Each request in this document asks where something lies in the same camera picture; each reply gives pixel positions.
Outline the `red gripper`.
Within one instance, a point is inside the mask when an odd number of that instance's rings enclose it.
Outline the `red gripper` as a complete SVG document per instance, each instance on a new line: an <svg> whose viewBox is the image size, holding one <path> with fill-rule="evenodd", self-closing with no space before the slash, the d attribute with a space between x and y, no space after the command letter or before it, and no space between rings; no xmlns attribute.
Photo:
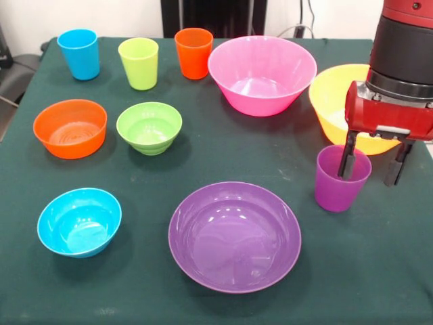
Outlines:
<svg viewBox="0 0 433 325"><path fill-rule="evenodd" d="M353 81L348 88L345 104L345 119L348 124L346 144L338 169L338 177L350 179L355 165L357 131L374 134L390 127L391 133L404 135L407 139L432 139L432 109L424 103L375 101L362 82ZM396 157L388 166L384 179L386 186L396 186L403 172L407 156L414 140L404 140Z"/></svg>

